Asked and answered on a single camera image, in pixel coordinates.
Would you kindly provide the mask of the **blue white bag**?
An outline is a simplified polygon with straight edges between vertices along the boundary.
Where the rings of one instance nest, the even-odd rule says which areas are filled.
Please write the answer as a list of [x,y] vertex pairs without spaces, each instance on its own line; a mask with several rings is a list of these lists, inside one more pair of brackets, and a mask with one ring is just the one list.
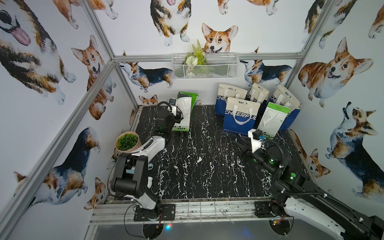
[[261,104],[229,97],[225,110],[223,130],[247,136],[254,128]]

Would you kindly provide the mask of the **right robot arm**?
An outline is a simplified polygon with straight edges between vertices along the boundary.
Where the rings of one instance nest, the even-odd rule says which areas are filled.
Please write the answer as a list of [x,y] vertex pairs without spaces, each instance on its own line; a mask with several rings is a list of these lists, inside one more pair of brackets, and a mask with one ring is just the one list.
[[269,202],[256,204],[257,217],[276,217],[274,225],[293,217],[327,233],[336,240],[382,240],[384,221],[368,217],[326,191],[289,164],[290,158],[273,140],[251,140],[248,145],[233,142],[245,157],[260,167],[278,188]]

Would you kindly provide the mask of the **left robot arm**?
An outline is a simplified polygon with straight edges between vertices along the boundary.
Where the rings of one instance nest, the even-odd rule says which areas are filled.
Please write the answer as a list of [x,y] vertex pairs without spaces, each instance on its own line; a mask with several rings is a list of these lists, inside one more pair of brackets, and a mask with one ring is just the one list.
[[149,183],[149,163],[171,139],[172,129],[184,119],[176,100],[159,102],[155,112],[155,129],[151,138],[140,148],[128,154],[120,154],[112,177],[111,190],[120,197],[130,198],[142,210],[159,212],[160,198]]

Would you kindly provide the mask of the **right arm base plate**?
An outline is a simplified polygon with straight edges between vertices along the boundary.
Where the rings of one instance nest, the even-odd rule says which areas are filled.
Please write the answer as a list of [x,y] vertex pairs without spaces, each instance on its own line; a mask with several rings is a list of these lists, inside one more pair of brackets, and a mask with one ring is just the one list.
[[256,201],[255,216],[258,218],[273,218],[283,217],[286,213],[284,210],[285,204],[279,203],[275,200],[269,201]]

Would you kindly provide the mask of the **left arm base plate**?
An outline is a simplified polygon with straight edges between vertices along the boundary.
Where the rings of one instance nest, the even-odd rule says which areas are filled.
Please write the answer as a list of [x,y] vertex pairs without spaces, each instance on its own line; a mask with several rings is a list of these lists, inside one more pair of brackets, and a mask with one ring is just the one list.
[[173,221],[175,219],[175,204],[158,204],[153,210],[137,208],[135,210],[135,222],[149,221]]

